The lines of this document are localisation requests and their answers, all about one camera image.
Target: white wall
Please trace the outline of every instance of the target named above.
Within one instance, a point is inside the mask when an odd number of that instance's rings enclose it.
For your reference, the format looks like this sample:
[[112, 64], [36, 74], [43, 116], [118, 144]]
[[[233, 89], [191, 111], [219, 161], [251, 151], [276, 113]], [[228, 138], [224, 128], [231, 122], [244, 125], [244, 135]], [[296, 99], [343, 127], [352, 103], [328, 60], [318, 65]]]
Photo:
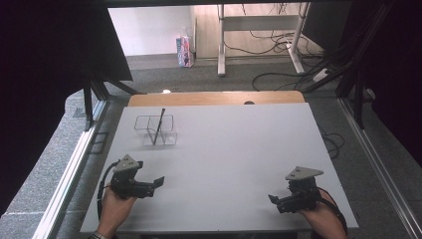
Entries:
[[176, 53], [183, 27], [192, 28], [189, 6], [108, 9], [126, 56]]

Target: dark curtain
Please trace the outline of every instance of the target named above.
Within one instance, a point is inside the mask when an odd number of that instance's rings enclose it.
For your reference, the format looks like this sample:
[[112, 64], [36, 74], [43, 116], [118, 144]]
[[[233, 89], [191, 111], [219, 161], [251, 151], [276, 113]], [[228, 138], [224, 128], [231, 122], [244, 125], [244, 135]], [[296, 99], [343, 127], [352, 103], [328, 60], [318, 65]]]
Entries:
[[131, 80], [107, 8], [0, 3], [1, 214], [56, 130], [66, 98], [99, 73]]
[[395, 1], [365, 55], [379, 118], [422, 166], [422, 7]]

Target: human hand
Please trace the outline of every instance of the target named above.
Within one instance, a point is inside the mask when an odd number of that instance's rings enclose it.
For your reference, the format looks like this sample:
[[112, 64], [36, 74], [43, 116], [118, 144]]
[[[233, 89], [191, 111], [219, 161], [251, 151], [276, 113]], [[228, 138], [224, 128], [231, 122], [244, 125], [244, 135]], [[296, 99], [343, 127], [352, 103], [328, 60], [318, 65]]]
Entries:
[[[332, 198], [324, 190], [319, 190], [322, 198], [335, 205]], [[324, 203], [319, 202], [313, 210], [300, 210], [313, 230], [325, 239], [347, 238], [340, 220], [335, 213]]]
[[136, 197], [121, 199], [111, 188], [107, 187], [103, 197], [102, 217], [97, 232], [106, 238], [111, 238], [127, 218], [136, 199]]

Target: desk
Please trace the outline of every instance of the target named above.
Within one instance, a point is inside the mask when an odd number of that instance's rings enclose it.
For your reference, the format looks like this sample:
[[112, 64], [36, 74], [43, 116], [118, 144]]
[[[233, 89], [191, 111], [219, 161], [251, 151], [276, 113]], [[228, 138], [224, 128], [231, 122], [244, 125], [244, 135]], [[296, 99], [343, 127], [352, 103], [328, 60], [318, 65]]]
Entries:
[[[228, 99], [228, 105], [215, 96]], [[243, 106], [244, 100], [259, 105]], [[143, 146], [133, 129], [136, 118], [159, 115], [161, 107], [174, 116], [177, 143]], [[280, 214], [268, 198], [291, 194], [285, 176], [297, 165], [324, 171], [317, 185], [336, 199], [348, 226], [357, 227], [310, 106], [296, 92], [134, 96], [122, 113], [105, 167], [127, 153], [143, 160], [136, 180], [165, 176], [165, 182], [152, 198], [135, 203], [119, 232], [309, 230], [301, 215]], [[82, 232], [97, 228], [96, 203], [94, 196]]]

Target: desk leg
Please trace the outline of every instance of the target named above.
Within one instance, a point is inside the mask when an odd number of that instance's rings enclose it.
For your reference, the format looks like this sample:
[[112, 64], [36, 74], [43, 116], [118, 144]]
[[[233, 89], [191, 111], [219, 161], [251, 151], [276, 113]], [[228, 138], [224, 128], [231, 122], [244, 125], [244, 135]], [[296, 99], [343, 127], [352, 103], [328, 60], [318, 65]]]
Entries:
[[291, 56], [293, 65], [295, 66], [296, 72], [298, 74], [303, 74], [305, 72], [304, 67], [302, 67], [301, 61], [298, 57], [297, 47], [298, 47], [299, 37], [301, 36], [301, 33], [302, 33], [302, 27], [304, 26], [304, 23], [305, 23], [305, 18], [307, 16], [309, 5], [310, 3], [307, 2], [304, 4], [303, 8], [301, 9], [299, 13], [298, 25], [296, 26], [295, 35], [293, 37], [292, 44], [287, 45], [287, 47], [289, 48], [289, 54]]
[[218, 48], [218, 76], [226, 76], [226, 49], [224, 46], [224, 5], [218, 5], [220, 21], [220, 46]]

